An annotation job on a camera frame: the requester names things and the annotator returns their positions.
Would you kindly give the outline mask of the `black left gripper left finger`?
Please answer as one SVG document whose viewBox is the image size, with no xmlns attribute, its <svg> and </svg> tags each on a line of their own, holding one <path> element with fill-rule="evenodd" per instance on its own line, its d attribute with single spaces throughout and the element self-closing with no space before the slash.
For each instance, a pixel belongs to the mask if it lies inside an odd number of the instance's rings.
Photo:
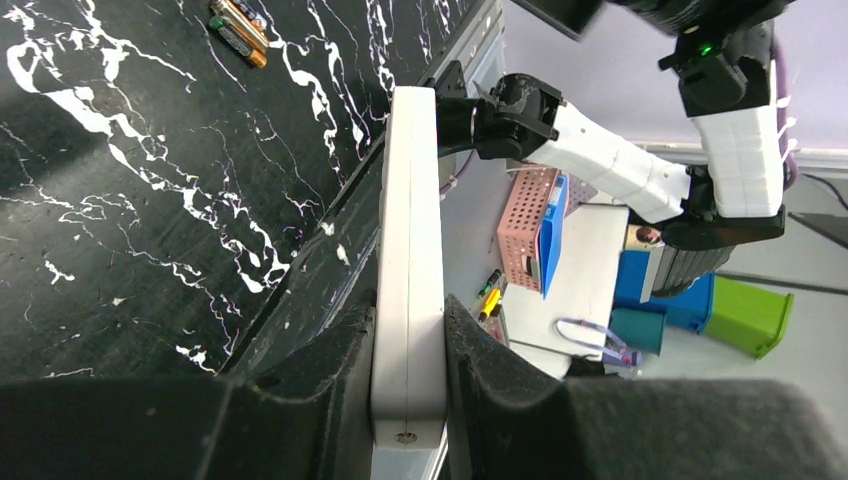
<svg viewBox="0 0 848 480">
<path fill-rule="evenodd" d="M 366 479 L 374 312 L 251 378 L 63 378 L 1 389 L 5 479 Z"/>
</svg>

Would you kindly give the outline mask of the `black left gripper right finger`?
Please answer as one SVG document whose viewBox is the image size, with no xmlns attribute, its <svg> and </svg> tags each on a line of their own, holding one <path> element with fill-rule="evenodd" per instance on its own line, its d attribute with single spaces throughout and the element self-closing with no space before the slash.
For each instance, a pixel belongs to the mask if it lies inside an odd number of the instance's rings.
<svg viewBox="0 0 848 480">
<path fill-rule="evenodd" d="M 455 479 L 843 479 L 815 405 L 770 380 L 558 380 L 445 300 Z"/>
</svg>

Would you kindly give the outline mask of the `white remote control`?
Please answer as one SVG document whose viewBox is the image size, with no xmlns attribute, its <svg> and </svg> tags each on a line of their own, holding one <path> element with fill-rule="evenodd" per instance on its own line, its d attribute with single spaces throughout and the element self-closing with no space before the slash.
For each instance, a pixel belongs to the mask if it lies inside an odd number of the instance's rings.
<svg viewBox="0 0 848 480">
<path fill-rule="evenodd" d="M 383 152 L 370 386 L 375 445 L 437 448 L 447 387 L 436 94 L 402 86 L 393 92 Z"/>
</svg>

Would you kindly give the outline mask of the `AA battery black copper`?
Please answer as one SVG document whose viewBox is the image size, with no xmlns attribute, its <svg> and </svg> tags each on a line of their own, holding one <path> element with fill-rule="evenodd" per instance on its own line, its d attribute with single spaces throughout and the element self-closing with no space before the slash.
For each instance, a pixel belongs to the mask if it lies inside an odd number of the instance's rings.
<svg viewBox="0 0 848 480">
<path fill-rule="evenodd" d="M 266 67 L 266 56 L 256 49 L 225 17 L 220 15 L 212 16 L 207 25 L 251 67 L 258 69 Z"/>
</svg>

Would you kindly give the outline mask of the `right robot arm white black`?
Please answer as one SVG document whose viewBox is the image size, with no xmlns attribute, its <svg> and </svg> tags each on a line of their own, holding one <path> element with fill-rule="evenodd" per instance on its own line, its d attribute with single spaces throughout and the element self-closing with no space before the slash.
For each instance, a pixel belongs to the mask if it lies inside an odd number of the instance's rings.
<svg viewBox="0 0 848 480">
<path fill-rule="evenodd" d="M 649 75 L 631 55 L 657 52 L 633 25 L 610 43 L 561 53 L 562 76 L 524 73 L 468 94 L 438 81 L 441 154 L 475 151 L 573 175 L 624 203 L 673 248 L 706 251 L 780 237 L 793 172 L 775 22 L 784 1 L 525 1 L 537 24 L 581 40 L 604 10 L 664 35 Z"/>
</svg>

